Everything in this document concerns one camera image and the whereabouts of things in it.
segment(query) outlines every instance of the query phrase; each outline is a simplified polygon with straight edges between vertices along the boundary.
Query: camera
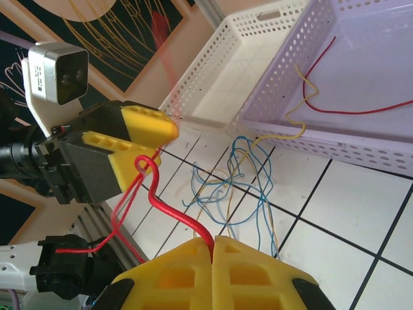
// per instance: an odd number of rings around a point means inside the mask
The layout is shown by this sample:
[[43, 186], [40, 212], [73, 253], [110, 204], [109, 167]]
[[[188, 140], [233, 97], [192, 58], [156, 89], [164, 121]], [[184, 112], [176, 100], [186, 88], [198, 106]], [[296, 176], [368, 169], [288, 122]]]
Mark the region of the camera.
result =
[[28, 51], [33, 96], [59, 105], [88, 90], [89, 54], [65, 42], [41, 43]]

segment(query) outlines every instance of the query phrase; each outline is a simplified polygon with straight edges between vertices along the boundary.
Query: white tile floor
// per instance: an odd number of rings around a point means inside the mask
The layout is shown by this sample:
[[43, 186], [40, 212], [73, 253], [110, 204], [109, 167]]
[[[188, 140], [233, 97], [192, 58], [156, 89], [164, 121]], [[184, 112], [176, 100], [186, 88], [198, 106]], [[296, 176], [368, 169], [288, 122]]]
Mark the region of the white tile floor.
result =
[[[223, 168], [226, 149], [220, 141], [182, 131], [161, 155], [159, 197], [196, 217], [197, 205], [182, 204], [194, 197], [192, 164], [206, 171]], [[337, 310], [412, 309], [412, 180], [291, 150], [274, 149], [270, 159], [274, 190], [269, 199], [281, 259], [311, 274]], [[245, 171], [245, 179], [254, 178]], [[108, 203], [114, 207], [118, 200]], [[225, 201], [221, 205], [225, 212]], [[236, 188], [232, 221], [245, 219], [256, 205], [250, 191]], [[220, 218], [217, 208], [210, 211]], [[213, 234], [228, 235], [205, 213], [200, 222]], [[259, 224], [266, 232], [262, 212]], [[193, 236], [191, 229], [153, 208], [146, 189], [137, 195], [125, 227], [149, 258]], [[240, 241], [258, 247], [256, 217], [233, 228]], [[271, 252], [268, 233], [261, 233], [260, 251]]]

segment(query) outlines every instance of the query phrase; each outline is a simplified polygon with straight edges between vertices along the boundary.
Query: perforated basket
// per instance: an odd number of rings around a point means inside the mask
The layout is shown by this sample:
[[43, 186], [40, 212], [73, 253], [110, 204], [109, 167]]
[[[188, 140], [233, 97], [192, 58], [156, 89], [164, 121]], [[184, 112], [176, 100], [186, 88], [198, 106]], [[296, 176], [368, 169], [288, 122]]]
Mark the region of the perforated basket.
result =
[[307, 2], [281, 0], [227, 16], [160, 109], [217, 138], [247, 134], [238, 112]]
[[[310, 100], [325, 110], [366, 111], [413, 99], [413, 0], [315, 0], [248, 98], [241, 122], [257, 135], [295, 135], [285, 114], [303, 99], [297, 65], [320, 93]], [[306, 87], [307, 94], [313, 90]], [[292, 119], [307, 130], [282, 147], [413, 176], [413, 105], [366, 115], [325, 114], [303, 105]]]

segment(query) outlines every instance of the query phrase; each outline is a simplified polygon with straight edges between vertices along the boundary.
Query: purple basket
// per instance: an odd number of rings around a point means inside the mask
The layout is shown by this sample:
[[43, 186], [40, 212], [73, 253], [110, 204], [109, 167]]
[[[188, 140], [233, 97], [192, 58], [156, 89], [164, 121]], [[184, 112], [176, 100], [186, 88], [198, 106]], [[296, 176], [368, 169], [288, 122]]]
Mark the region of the purple basket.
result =
[[[413, 0], [315, 0], [251, 93], [241, 123], [258, 135], [297, 134], [285, 117], [303, 99], [294, 65], [307, 73], [334, 36], [309, 76], [320, 91], [311, 104], [357, 112], [413, 99]], [[359, 116], [303, 105], [291, 118], [307, 124], [304, 135], [273, 144], [413, 176], [413, 105]]]

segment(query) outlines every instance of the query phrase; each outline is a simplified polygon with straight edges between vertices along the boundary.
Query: yellow wire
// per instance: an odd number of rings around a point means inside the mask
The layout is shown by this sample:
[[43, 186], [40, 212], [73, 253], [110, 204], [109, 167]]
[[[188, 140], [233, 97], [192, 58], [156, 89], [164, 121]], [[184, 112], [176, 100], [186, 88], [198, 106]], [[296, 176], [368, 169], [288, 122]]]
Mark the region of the yellow wire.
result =
[[[253, 167], [254, 172], [256, 173], [256, 178], [259, 178], [258, 172], [257, 172], [257, 170], [255, 170], [254, 165], [253, 165], [253, 163], [252, 163], [252, 160], [248, 157], [248, 155], [250, 154], [251, 150], [252, 150], [260, 141], [262, 141], [262, 140], [264, 140], [264, 139], [286, 139], [286, 140], [294, 140], [294, 139], [298, 139], [299, 137], [301, 137], [301, 136], [304, 134], [304, 131], [306, 130], [307, 125], [306, 125], [306, 123], [304, 123], [303, 121], [294, 121], [293, 119], [290, 118], [290, 115], [291, 115], [292, 113], [294, 113], [296, 110], [298, 110], [298, 109], [304, 104], [305, 101], [308, 101], [309, 99], [311, 99], [311, 98], [313, 98], [314, 96], [316, 96], [316, 95], [319, 94], [319, 89], [318, 89], [314, 84], [312, 84], [312, 83], [299, 71], [297, 65], [294, 65], [294, 69], [296, 70], [296, 72], [298, 73], [298, 75], [300, 76], [300, 78], [301, 78], [302, 80], [304, 80], [307, 84], [309, 84], [309, 85], [315, 90], [315, 92], [314, 92], [313, 94], [308, 95], [307, 97], [305, 97], [295, 108], [293, 108], [292, 110], [288, 111], [288, 112], [285, 114], [285, 117], [287, 118], [287, 120], [288, 120], [288, 122], [289, 122], [290, 124], [292, 124], [292, 125], [301, 125], [301, 130], [300, 130], [300, 132], [299, 132], [298, 134], [296, 134], [295, 136], [281, 136], [281, 135], [279, 135], [279, 134], [265, 134], [264, 136], [261, 136], [261, 137], [257, 138], [257, 139], [253, 142], [253, 144], [251, 144], [251, 147], [250, 147], [249, 150], [247, 150], [247, 151], [237, 150], [238, 152], [243, 153], [243, 157], [242, 157], [241, 160], [239, 161], [238, 167], [240, 167], [241, 164], [244, 162], [244, 160], [247, 159], [247, 160], [250, 162], [251, 166]], [[222, 172], [223, 174], [225, 174], [226, 176], [228, 176], [228, 178], [230, 177], [227, 172], [225, 172], [225, 171], [223, 171], [223, 170], [221, 170], [221, 169], [214, 169], [214, 170], [209, 171], [209, 172], [210, 172], [210, 173], [213, 173], [214, 171], [220, 171], [220, 172]], [[234, 170], [234, 171], [232, 172], [231, 177], [234, 177], [235, 171], [236, 171], [236, 170]], [[215, 180], [208, 181], [207, 183], [208, 183], [208, 184], [211, 184], [211, 183], [221, 183], [221, 180], [215, 179]], [[202, 193], [202, 191], [203, 191], [204, 189], [205, 189], [205, 185], [203, 185], [203, 186], [200, 188], [200, 190], [199, 190], [199, 192], [198, 192], [198, 194], [197, 194], [196, 197], [199, 197], [199, 195]], [[230, 217], [230, 205], [231, 205], [231, 201], [232, 201], [233, 195], [234, 195], [234, 188], [232, 187], [232, 188], [231, 188], [230, 199], [229, 199], [229, 201], [228, 201], [227, 220], [226, 220], [227, 230], [228, 230], [228, 235], [229, 235], [229, 236], [230, 236], [230, 229], [229, 229], [229, 225], [228, 225], [228, 224], [229, 224], [229, 217]], [[266, 203], [267, 203], [267, 207], [268, 207], [268, 215], [269, 215], [269, 217], [270, 217], [270, 225], [271, 225], [271, 228], [272, 228], [272, 233], [274, 234], [274, 238], [275, 238], [275, 241], [276, 241], [276, 246], [277, 246], [277, 248], [278, 248], [278, 240], [277, 240], [277, 235], [276, 235], [276, 232], [275, 232], [275, 229], [274, 229], [274, 220], [273, 220], [273, 217], [272, 217], [271, 206], [270, 206], [268, 200], [266, 200]], [[201, 208], [201, 209], [199, 210], [199, 213], [198, 213], [197, 218], [196, 218], [197, 220], [198, 220], [199, 217], [201, 216], [204, 208], [207, 208], [205, 204], [203, 204], [203, 208]]]
[[[239, 153], [242, 153], [242, 154], [243, 154], [243, 153], [245, 153], [246, 151], [236, 150], [236, 152], [239, 152]], [[255, 172], [255, 174], [256, 174], [256, 178], [258, 179], [258, 178], [259, 178], [259, 176], [258, 176], [258, 171], [255, 169], [254, 164], [252, 163], [251, 158], [247, 157], [247, 160], [248, 160], [249, 163], [251, 164], [251, 167], [252, 167], [252, 169], [254, 170], [254, 172]], [[223, 171], [223, 170], [221, 170], [221, 169], [214, 169], [214, 170], [211, 170], [211, 171], [209, 171], [209, 172], [210, 172], [210, 173], [213, 173], [214, 171], [222, 172], [227, 178], [230, 177], [230, 175], [229, 175], [228, 172]], [[219, 179], [216, 178], [216, 179], [214, 179], [214, 180], [208, 181], [207, 183], [208, 183], [208, 184], [212, 184], [212, 183], [221, 183], [221, 182], [222, 182], [221, 180], [219, 180]], [[229, 235], [229, 236], [231, 236], [229, 223], [230, 223], [230, 215], [231, 215], [230, 207], [231, 207], [231, 202], [232, 202], [232, 198], [233, 198], [233, 197], [234, 197], [234, 186], [231, 185], [231, 194], [230, 194], [230, 199], [229, 199], [229, 201], [228, 201], [227, 218], [226, 218], [226, 221], [225, 221], [226, 224], [227, 224], [227, 231], [228, 231], [228, 235]], [[278, 248], [278, 238], [277, 238], [276, 230], [275, 230], [275, 228], [274, 228], [274, 221], [273, 221], [273, 218], [272, 218], [271, 206], [270, 206], [270, 203], [269, 203], [268, 200], [265, 200], [265, 202], [267, 203], [268, 216], [269, 216], [269, 218], [270, 218], [270, 226], [271, 226], [271, 229], [272, 229], [272, 233], [273, 233], [273, 235], [274, 235], [274, 239], [275, 239], [275, 242], [276, 242], [276, 247]], [[207, 209], [207, 210], [209, 211], [209, 209], [207, 208], [207, 206], [206, 206], [205, 204], [203, 204], [203, 207], [200, 208], [200, 210], [199, 210], [199, 212], [198, 212], [198, 215], [197, 215], [197, 217], [196, 217], [196, 220], [197, 220], [197, 221], [199, 220], [199, 217], [201, 216], [201, 214], [202, 214], [202, 212], [204, 211], [204, 209]]]
[[[295, 136], [280, 136], [279, 134], [265, 134], [264, 136], [261, 136], [261, 137], [257, 138], [257, 139], [253, 142], [253, 144], [251, 144], [250, 150], [248, 150], [248, 151], [246, 151], [246, 152], [244, 153], [243, 157], [242, 157], [241, 160], [239, 161], [238, 167], [241, 166], [241, 164], [244, 162], [245, 158], [247, 158], [247, 156], [250, 154], [250, 151], [251, 151], [260, 141], [262, 141], [262, 140], [264, 140], [264, 139], [274, 139], [274, 138], [275, 138], [275, 139], [294, 140], [294, 139], [298, 139], [299, 137], [301, 137], [301, 136], [303, 135], [303, 133], [304, 133], [307, 125], [306, 125], [303, 121], [293, 121], [293, 120], [290, 118], [290, 115], [291, 115], [292, 113], [294, 113], [296, 110], [298, 110], [298, 109], [300, 108], [300, 106], [302, 106], [302, 105], [304, 104], [305, 101], [307, 101], [307, 100], [313, 98], [314, 96], [318, 95], [319, 90], [318, 90], [318, 88], [317, 88], [316, 86], [314, 86], [305, 76], [302, 75], [302, 73], [298, 70], [297, 65], [294, 65], [294, 68], [295, 68], [295, 70], [297, 71], [297, 73], [298, 73], [298, 75], [300, 76], [300, 78], [303, 79], [306, 83], [308, 83], [308, 84], [315, 90], [315, 92], [314, 92], [313, 94], [308, 95], [308, 96], [307, 96], [306, 98], [304, 98], [295, 108], [293, 108], [292, 110], [288, 111], [288, 112], [285, 114], [285, 117], [287, 118], [287, 120], [288, 120], [288, 122], [289, 122], [290, 124], [293, 124], [293, 125], [301, 125], [301, 131], [300, 131], [298, 134], [296, 134]], [[204, 190], [204, 188], [205, 188], [205, 186], [203, 185], [203, 186], [201, 187], [201, 189], [199, 190], [198, 195], [200, 195], [200, 194], [202, 193], [202, 191]]]

